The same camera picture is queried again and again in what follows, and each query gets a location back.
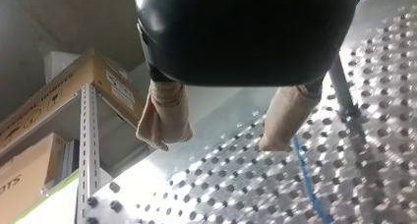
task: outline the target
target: perforated metal panel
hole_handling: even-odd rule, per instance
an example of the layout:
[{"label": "perforated metal panel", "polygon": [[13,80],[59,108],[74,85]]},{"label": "perforated metal panel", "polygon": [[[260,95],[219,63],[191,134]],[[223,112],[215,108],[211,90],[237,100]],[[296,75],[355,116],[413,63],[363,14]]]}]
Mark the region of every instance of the perforated metal panel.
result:
[{"label": "perforated metal panel", "polygon": [[[343,50],[366,141],[338,119],[328,82],[320,106],[298,132],[316,195],[334,223],[417,222],[416,10],[416,5],[400,8],[359,48]],[[265,103],[255,105],[266,109]],[[261,115],[255,109],[242,115],[249,120],[218,142],[199,140],[174,149],[178,169],[167,161],[172,155],[153,154],[114,181],[120,191],[105,187],[95,194],[98,206],[90,221],[321,223],[304,191],[295,153],[255,150],[263,132]]]}]

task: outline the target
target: ceiling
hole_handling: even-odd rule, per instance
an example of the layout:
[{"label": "ceiling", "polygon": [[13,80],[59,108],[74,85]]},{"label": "ceiling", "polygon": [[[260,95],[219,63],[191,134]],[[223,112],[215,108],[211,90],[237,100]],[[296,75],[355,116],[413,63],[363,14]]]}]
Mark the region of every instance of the ceiling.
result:
[{"label": "ceiling", "polygon": [[144,62],[134,0],[0,0],[0,121],[44,84],[49,51],[95,48],[127,71]]}]

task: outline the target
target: metal shelf post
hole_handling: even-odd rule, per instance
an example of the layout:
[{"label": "metal shelf post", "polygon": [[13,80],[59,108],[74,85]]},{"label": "metal shelf post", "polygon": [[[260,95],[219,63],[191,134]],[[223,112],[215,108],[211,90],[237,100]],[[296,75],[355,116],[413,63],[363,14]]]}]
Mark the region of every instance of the metal shelf post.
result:
[{"label": "metal shelf post", "polygon": [[96,93],[86,84],[81,98],[78,224],[86,223],[87,199],[99,188],[99,162]]}]

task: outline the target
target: label on box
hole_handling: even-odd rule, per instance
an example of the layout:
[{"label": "label on box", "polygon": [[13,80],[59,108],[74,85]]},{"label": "label on box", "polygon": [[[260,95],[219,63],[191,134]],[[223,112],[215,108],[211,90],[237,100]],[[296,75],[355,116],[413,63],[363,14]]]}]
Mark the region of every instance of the label on box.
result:
[{"label": "label on box", "polygon": [[133,109],[133,103],[129,100],[129,98],[122,93],[119,88],[115,87],[114,85],[111,86],[111,92],[113,92],[114,95],[116,95],[117,98],[119,98],[123,103],[125,103],[132,111]]},{"label": "label on box", "polygon": [[122,83],[120,83],[119,80],[116,79],[116,77],[114,77],[114,75],[112,75],[108,70],[106,70],[106,75],[107,75],[107,79],[108,81],[113,84],[114,87],[116,87],[125,97],[127,97],[131,103],[135,103],[135,97],[133,96],[133,93],[128,90],[124,85],[122,85]]}]

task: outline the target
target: cardboard box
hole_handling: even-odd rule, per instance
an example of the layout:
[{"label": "cardboard box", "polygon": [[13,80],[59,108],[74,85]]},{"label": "cardboard box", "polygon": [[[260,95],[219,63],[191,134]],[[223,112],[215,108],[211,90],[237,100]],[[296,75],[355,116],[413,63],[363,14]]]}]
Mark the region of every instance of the cardboard box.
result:
[{"label": "cardboard box", "polygon": [[19,144],[30,130],[45,122],[52,112],[73,98],[86,84],[92,84],[96,92],[131,125],[138,124],[144,106],[134,88],[109,67],[100,55],[91,51],[74,61],[0,126],[0,157]]},{"label": "cardboard box", "polygon": [[50,134],[0,168],[0,224],[9,224],[39,198],[54,179],[64,141]]}]

